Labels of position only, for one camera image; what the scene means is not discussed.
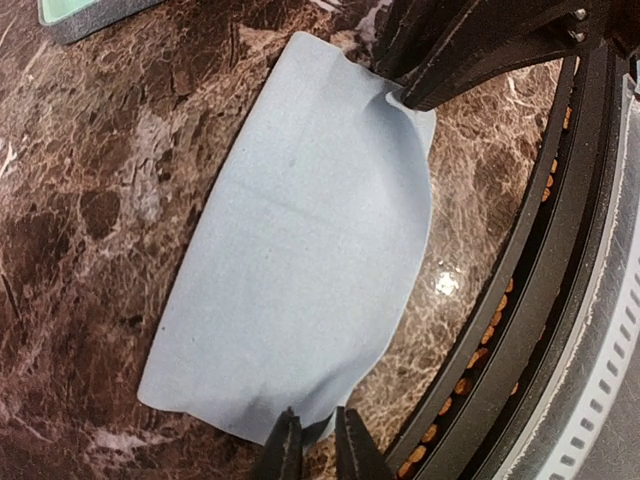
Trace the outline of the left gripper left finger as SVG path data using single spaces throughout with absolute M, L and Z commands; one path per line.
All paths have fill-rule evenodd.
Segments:
M 291 408 L 278 417 L 250 479 L 296 480 L 301 478 L 303 461 L 302 427 Z

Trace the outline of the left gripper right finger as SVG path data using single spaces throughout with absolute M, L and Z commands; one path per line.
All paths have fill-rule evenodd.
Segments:
M 394 479 L 384 456 L 355 409 L 337 408 L 335 431 L 338 479 Z

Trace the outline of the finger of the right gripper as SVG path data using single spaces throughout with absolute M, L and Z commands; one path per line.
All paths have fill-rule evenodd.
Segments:
M 449 36 L 474 8 L 473 1 L 393 2 L 378 32 L 372 70 L 393 80 L 416 80 L 421 75 L 440 80 L 479 77 L 474 64 L 465 66 L 461 60 L 439 66 L 428 62 L 439 42 L 449 43 Z
M 411 73 L 402 102 L 428 111 L 503 73 L 596 48 L 608 1 L 467 1 Z

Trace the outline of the blue cleaning cloth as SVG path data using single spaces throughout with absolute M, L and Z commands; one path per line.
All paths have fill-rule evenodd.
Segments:
M 436 116 L 294 34 L 224 162 L 169 294 L 138 399 L 264 444 L 307 443 L 378 363 L 423 261 Z

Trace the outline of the dark grey glasses case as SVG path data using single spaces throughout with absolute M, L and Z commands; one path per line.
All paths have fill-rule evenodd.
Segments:
M 77 42 L 162 0 L 38 0 L 40 24 L 62 45 Z

